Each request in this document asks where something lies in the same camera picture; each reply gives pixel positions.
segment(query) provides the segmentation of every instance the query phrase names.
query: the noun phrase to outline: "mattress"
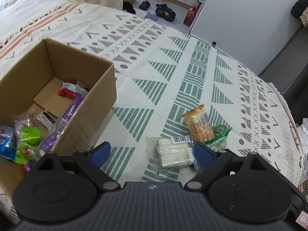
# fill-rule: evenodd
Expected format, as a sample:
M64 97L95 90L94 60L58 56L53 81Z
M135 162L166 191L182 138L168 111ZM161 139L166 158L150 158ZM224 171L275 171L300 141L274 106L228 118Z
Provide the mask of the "mattress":
M184 184L194 177L190 167L157 173L147 138L186 135L181 115L204 104L213 125L232 127L227 148L239 156L258 152L298 185L301 150L287 105L272 84L205 42L150 19L90 3L41 1L31 10L30 0L19 0L0 12L14 28L0 27L0 78L46 38L112 61L117 100L87 148L111 143L102 170L114 180ZM17 222L1 189L0 200Z

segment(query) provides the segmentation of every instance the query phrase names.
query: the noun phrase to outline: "metal screw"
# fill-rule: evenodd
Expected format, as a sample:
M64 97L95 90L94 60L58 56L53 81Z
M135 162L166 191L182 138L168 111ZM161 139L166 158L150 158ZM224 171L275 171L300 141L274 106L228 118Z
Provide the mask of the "metal screw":
M202 187L202 184L199 181L190 181L187 183L187 187L190 189L199 189Z
M104 189L113 190L118 187L118 184L115 181L107 181L103 184Z

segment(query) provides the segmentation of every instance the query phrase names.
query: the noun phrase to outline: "black shoes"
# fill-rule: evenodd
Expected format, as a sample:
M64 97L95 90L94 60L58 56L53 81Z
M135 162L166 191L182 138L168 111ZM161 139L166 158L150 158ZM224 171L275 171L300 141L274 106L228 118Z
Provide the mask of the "black shoes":
M147 10L151 6L149 1L144 1L139 5L139 8L142 10Z
M163 17L165 20L169 22L173 22L175 19L175 12L170 9L167 4L156 4L157 9L155 10L156 15L159 17Z
M156 15L157 15L158 17L165 17L165 16L166 16L165 11L164 11L162 8L157 8L157 9L155 10L155 12L156 12Z
M151 6L149 1L144 1L139 5L142 10L147 10ZM167 4L156 4L157 9L155 10L158 17L162 17L169 22L173 22L175 19L175 13L170 9Z
M173 22L175 19L175 13L173 11L171 11L170 13L168 13L165 17L165 20L169 21L169 22Z
M156 7L158 8L162 8L164 11L166 11L167 13L170 13L172 11L172 9L170 9L167 4L156 4Z

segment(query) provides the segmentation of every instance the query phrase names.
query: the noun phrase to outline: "orange package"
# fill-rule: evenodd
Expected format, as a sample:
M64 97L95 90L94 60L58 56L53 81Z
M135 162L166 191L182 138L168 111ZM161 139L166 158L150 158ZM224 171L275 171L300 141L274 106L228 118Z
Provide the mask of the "orange package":
M184 113L182 117L196 142L206 142L215 137L204 104Z

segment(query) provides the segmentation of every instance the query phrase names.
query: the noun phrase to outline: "tiled floor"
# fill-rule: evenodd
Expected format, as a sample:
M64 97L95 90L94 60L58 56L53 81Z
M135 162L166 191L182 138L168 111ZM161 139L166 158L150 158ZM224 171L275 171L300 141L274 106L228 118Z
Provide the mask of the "tiled floor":
M173 22L169 22L169 21L166 21L164 18L159 18L157 22L160 23L160 24L163 24L163 25L167 25L169 27L173 27L173 28L175 28L179 31L184 32L184 33L188 33L189 27L186 26L185 24L183 24L183 21L184 21L186 15L187 15L187 9L180 7L178 5L175 5L173 3L165 2L165 1L156 2L154 0L148 0L150 2L151 6L146 11L143 11L143 10L139 9L139 5L143 1L146 1L146 0L136 0L133 4L134 9L136 10L136 14L138 16L144 17L146 15L146 12L153 14L153 15L156 15L156 13L155 13L155 9L157 8L156 3L159 3L159 4L166 3L168 5L168 7L171 8L175 12L175 14L176 14L175 20Z

